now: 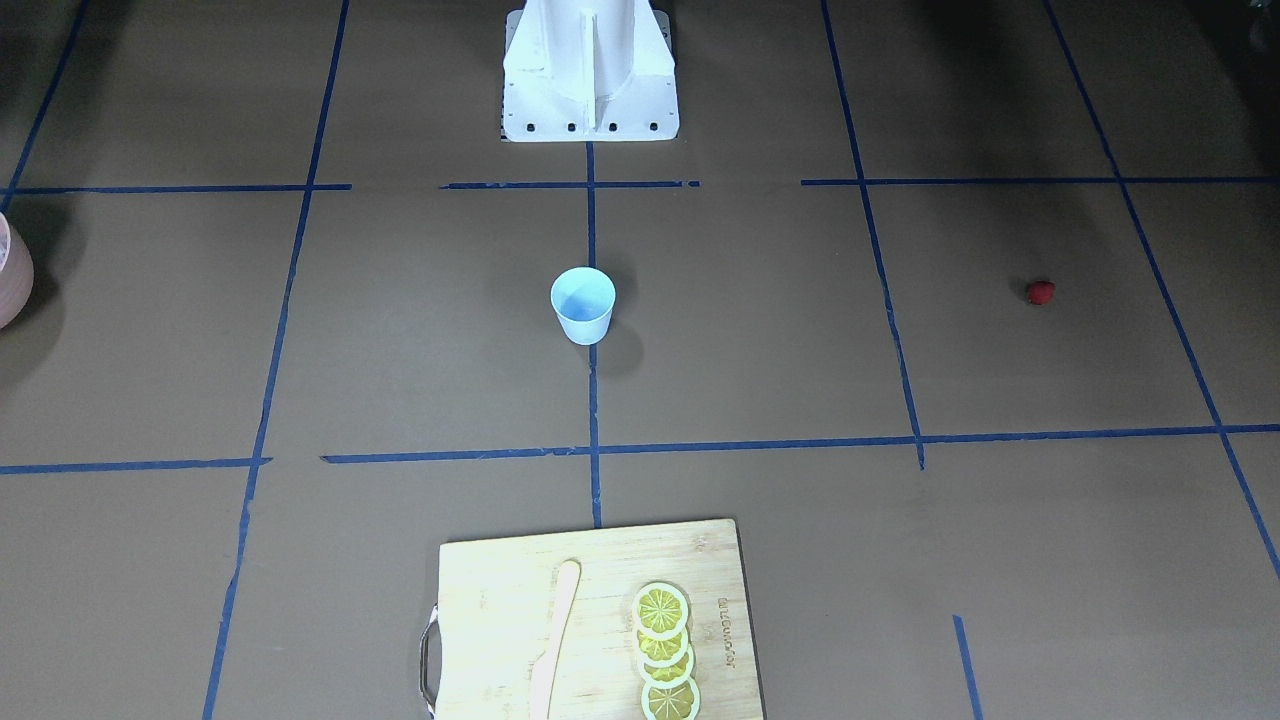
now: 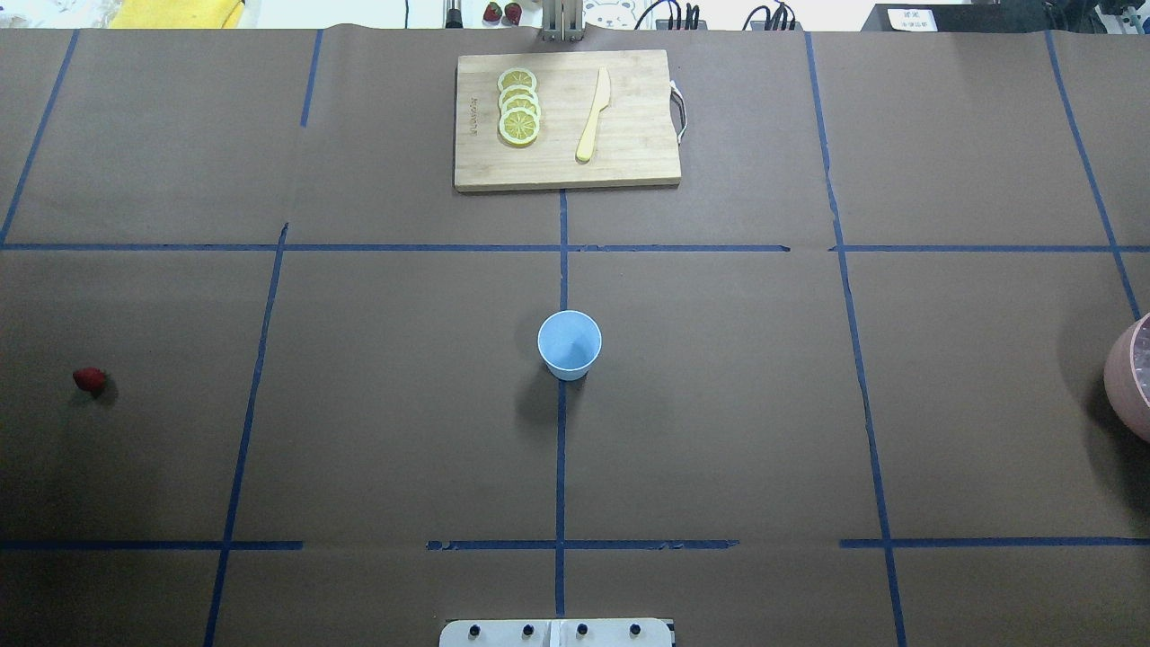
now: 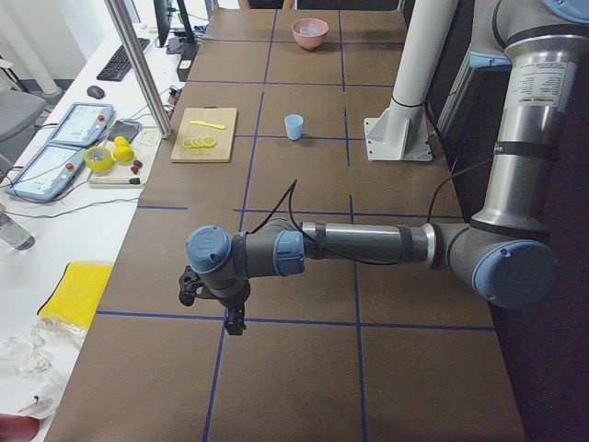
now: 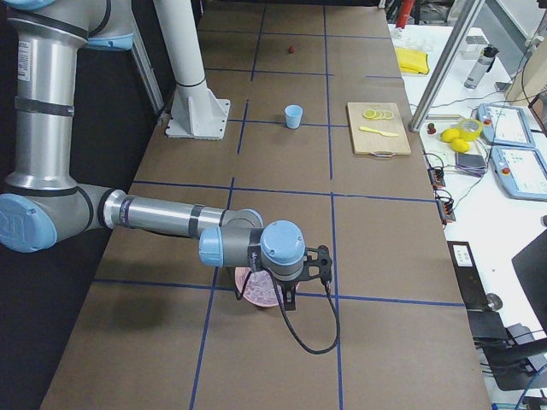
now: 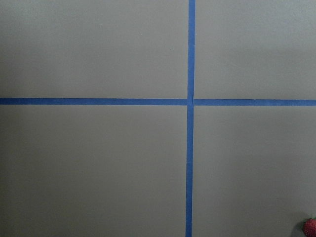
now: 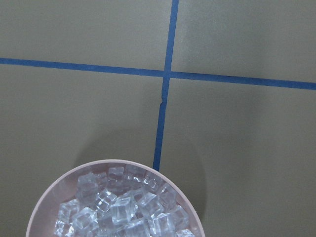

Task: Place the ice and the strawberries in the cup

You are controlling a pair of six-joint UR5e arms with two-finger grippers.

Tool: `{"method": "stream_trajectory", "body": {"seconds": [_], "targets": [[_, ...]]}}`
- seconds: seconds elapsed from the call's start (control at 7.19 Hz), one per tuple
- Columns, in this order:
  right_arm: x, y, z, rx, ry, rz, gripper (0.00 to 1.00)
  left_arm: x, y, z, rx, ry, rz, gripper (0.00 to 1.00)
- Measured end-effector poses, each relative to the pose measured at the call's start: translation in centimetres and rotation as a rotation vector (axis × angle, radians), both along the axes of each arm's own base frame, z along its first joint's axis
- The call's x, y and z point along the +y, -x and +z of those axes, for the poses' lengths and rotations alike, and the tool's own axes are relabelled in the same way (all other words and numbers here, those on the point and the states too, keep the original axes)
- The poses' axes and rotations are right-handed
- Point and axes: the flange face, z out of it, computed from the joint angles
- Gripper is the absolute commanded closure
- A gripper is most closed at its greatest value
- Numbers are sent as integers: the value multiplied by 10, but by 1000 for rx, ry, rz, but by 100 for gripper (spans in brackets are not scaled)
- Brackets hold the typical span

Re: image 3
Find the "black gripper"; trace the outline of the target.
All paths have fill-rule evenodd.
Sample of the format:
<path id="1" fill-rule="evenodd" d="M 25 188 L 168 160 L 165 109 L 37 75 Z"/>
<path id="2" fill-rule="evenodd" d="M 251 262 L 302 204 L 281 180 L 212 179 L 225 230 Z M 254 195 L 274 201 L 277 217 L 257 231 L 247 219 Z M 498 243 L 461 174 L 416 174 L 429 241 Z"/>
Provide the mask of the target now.
<path id="1" fill-rule="evenodd" d="M 249 281 L 239 281 L 235 289 L 236 291 L 231 295 L 219 297 L 218 299 L 218 302 L 228 309 L 224 325 L 229 335 L 243 333 L 247 328 L 245 305 L 250 295 L 250 283 Z"/>

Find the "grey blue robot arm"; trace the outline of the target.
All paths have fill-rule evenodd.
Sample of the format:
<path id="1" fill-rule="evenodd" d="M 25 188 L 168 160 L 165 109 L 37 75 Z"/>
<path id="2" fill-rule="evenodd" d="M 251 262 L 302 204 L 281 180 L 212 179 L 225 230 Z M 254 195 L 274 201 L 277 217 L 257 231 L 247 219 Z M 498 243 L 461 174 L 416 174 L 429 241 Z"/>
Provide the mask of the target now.
<path id="1" fill-rule="evenodd" d="M 217 226 L 188 238 L 179 301 L 212 299 L 225 329 L 246 327 L 250 280 L 304 271 L 308 259 L 445 268 L 486 301 L 522 308 L 553 286 L 555 258 L 541 217 L 577 67 L 588 52 L 584 1 L 478 1 L 473 67 L 511 69 L 483 207 L 466 224 L 421 227 L 297 223 L 267 216 L 254 230 Z"/>

